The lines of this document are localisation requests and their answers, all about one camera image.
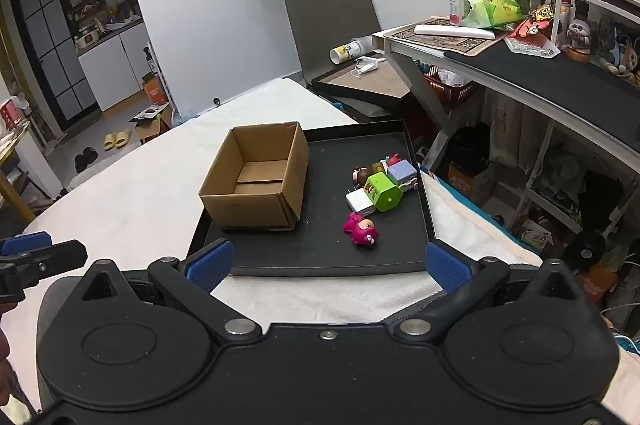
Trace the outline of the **green plastic bag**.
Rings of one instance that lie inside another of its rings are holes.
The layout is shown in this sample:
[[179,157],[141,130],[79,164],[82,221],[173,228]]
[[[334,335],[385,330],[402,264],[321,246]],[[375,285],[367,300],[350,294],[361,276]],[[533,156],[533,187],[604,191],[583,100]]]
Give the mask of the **green plastic bag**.
[[493,29],[520,21],[521,18],[521,6],[515,0],[478,0],[471,4],[461,24],[468,28]]

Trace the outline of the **white tablecloth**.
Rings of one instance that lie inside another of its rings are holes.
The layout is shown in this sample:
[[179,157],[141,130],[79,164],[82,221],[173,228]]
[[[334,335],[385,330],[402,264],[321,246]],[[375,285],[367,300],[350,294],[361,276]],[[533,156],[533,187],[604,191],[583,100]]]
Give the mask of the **white tablecloth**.
[[[124,269],[145,268],[154,259],[184,256],[203,211],[198,190],[224,136],[234,126],[299,122],[304,130],[355,123],[291,80],[277,78],[169,130],[131,151],[70,191],[27,232],[46,231],[54,242],[76,239],[88,264],[111,258]],[[506,263],[541,259],[515,244],[468,202],[429,174],[423,185],[435,233],[459,251]],[[9,363],[21,389],[39,411],[36,337],[39,308],[53,279],[28,289],[26,299],[2,318]],[[275,322],[373,322],[435,293],[426,273],[356,278],[228,278],[214,295],[256,320]],[[603,403],[625,422],[639,424],[639,356],[622,351],[620,366]]]

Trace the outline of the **brown-haired small figurine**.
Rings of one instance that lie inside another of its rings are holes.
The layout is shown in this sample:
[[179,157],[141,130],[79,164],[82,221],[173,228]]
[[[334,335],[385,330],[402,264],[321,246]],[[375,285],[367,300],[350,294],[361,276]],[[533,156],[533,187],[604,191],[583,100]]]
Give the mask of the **brown-haired small figurine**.
[[371,176],[371,174],[372,174],[372,170],[370,167],[365,167],[365,166],[355,167],[352,170],[352,182],[358,188],[363,187],[366,184],[368,178]]

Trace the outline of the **open cardboard box on floor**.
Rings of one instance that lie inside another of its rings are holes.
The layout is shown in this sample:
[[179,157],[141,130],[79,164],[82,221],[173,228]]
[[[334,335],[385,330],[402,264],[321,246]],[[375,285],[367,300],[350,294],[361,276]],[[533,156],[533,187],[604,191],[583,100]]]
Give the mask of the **open cardboard box on floor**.
[[171,116],[171,104],[153,104],[134,115],[129,122],[134,124],[138,140],[145,144],[171,129]]

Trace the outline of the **lavender cube toy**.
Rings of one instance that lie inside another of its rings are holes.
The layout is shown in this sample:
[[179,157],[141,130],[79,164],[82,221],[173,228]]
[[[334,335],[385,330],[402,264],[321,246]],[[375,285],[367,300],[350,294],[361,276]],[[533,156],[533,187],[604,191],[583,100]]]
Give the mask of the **lavender cube toy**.
[[418,171],[409,161],[401,160],[387,168],[387,176],[402,191],[416,189]]

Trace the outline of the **black framed brown board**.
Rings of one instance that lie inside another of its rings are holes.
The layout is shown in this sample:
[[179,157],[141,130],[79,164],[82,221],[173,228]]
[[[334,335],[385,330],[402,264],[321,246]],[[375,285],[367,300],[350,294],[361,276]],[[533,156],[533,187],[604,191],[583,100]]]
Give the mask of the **black framed brown board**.
[[396,108],[410,94],[409,87],[385,59],[375,70],[362,75],[355,71],[355,64],[349,63],[316,78],[311,86],[318,93],[359,100],[384,109]]

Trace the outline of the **yellow slippers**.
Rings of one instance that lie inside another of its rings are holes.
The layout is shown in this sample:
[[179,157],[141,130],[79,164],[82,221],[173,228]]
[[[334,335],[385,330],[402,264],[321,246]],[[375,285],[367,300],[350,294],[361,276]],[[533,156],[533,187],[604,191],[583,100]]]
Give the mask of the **yellow slippers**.
[[130,135],[130,130],[121,130],[117,133],[107,134],[103,140],[103,150],[111,151],[126,147],[126,145],[129,144]]

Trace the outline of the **brown cardboard box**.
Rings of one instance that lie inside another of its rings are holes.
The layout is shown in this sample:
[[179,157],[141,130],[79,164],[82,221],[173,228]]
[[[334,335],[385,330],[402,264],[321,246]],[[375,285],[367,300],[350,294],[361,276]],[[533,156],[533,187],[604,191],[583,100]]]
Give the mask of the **brown cardboard box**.
[[222,229],[292,230],[302,215],[308,160],[297,122],[236,126],[198,195]]

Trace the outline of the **green hexagonal box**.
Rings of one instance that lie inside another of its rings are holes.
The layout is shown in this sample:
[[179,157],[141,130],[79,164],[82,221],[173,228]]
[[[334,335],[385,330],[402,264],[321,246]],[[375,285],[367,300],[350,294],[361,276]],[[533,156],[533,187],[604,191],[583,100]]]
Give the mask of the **green hexagonal box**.
[[382,172],[369,176],[363,190],[374,208],[381,213],[396,208],[402,198],[402,191],[398,185]]

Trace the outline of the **red and blue small figurine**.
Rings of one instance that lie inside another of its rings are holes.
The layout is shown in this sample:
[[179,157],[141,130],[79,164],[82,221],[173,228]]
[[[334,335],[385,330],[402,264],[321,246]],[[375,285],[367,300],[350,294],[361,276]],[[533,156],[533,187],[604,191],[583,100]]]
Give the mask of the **red and blue small figurine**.
[[391,166],[399,163],[400,161],[401,158],[398,153],[395,153],[392,156],[385,156],[384,159],[374,162],[371,165],[371,170],[373,173],[386,173]]

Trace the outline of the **white power adapter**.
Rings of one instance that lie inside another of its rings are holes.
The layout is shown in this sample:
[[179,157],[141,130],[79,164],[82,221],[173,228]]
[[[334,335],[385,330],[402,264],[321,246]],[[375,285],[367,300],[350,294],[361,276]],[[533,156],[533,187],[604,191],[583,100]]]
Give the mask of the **white power adapter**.
[[347,192],[345,199],[350,210],[362,217],[369,216],[375,212],[373,202],[362,188]]

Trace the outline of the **white face mask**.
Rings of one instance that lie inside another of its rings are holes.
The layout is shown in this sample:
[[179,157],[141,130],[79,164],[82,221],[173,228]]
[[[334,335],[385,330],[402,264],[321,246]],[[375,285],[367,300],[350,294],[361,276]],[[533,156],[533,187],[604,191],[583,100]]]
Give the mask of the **white face mask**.
[[378,70],[378,67],[384,61],[384,57],[360,57],[355,61],[354,67],[350,71],[350,74],[352,74],[354,78],[361,78],[361,76],[364,74],[368,74]]

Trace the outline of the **black slippers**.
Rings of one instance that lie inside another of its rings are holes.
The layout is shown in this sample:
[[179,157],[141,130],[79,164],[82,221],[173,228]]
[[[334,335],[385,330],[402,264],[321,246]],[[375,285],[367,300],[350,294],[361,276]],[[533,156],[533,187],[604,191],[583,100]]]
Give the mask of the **black slippers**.
[[74,159],[76,173],[79,174],[85,171],[89,165],[96,162],[98,156],[98,152],[96,152],[96,149],[92,147],[86,147],[78,153]]

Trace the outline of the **grey chair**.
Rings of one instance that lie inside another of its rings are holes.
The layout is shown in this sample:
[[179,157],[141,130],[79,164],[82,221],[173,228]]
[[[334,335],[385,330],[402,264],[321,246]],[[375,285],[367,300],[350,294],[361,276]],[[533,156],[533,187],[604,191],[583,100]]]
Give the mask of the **grey chair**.
[[316,92],[311,82],[326,73],[355,61],[336,66],[329,58],[332,48],[357,37],[378,32],[380,22],[372,0],[284,0],[292,29],[303,78],[316,94],[344,104],[348,114],[360,122],[375,120],[407,121],[416,114],[416,99],[411,93],[396,108],[384,109],[375,104]]

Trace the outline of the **pink toy figure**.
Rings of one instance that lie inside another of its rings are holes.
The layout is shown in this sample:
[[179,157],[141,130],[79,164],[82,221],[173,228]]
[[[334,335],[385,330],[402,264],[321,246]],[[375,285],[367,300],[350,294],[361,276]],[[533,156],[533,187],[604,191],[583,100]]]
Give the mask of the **pink toy figure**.
[[343,225],[343,231],[349,235],[352,244],[359,247],[373,247],[378,242],[378,229],[372,220],[352,213]]

